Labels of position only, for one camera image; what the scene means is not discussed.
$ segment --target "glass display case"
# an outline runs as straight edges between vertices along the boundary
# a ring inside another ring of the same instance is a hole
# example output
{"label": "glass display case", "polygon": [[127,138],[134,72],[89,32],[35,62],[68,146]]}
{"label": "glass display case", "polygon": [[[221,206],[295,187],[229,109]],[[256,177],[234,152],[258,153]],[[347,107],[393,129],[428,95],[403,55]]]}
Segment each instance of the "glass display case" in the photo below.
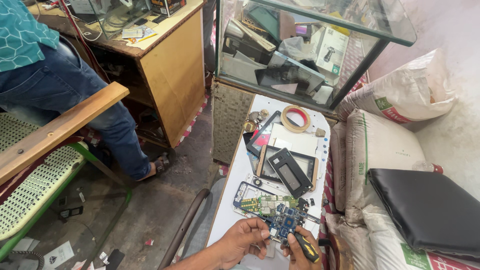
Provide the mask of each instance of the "glass display case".
{"label": "glass display case", "polygon": [[88,0],[103,33],[110,39],[151,13],[150,0]]}
{"label": "glass display case", "polygon": [[217,0],[217,78],[331,112],[389,42],[412,46],[399,0]]}

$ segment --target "teal patterned shirt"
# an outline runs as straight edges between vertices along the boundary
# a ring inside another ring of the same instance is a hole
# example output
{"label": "teal patterned shirt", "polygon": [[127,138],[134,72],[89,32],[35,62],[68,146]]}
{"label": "teal patterned shirt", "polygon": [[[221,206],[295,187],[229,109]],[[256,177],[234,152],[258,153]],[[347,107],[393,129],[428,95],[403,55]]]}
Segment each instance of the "teal patterned shirt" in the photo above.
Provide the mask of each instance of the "teal patterned shirt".
{"label": "teal patterned shirt", "polygon": [[56,49],[59,33],[37,22],[20,0],[0,0],[0,72],[44,60],[38,43]]}

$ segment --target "screwdriver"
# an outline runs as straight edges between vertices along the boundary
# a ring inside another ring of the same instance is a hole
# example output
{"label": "screwdriver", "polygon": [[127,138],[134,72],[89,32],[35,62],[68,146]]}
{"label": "screwdriver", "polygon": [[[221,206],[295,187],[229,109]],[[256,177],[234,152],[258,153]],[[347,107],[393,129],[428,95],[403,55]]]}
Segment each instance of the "screwdriver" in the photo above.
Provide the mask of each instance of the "screwdriver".
{"label": "screwdriver", "polygon": [[295,232],[293,236],[295,236],[295,238],[299,242],[305,257],[307,257],[309,261],[316,263],[320,259],[320,257],[318,256],[318,252],[313,247],[313,245],[298,232]]}

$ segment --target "plastic bottle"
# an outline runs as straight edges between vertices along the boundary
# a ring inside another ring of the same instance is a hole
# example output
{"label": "plastic bottle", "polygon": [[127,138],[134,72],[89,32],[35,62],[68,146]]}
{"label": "plastic bottle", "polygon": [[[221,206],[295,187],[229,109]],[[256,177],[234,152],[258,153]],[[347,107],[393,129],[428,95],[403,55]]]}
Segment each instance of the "plastic bottle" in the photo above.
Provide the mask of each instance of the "plastic bottle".
{"label": "plastic bottle", "polygon": [[444,169],[437,164],[433,164],[424,160],[420,160],[415,162],[412,166],[412,170],[414,171],[422,171],[422,172],[438,172],[443,174]]}

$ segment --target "wooden armrest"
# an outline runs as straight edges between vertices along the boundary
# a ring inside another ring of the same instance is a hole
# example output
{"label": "wooden armrest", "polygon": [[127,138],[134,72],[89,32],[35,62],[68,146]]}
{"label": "wooden armrest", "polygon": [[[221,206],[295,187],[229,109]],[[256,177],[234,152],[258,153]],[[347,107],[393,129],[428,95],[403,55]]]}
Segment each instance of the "wooden armrest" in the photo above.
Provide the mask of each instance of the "wooden armrest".
{"label": "wooden armrest", "polygon": [[0,154],[0,184],[129,94],[113,82]]}

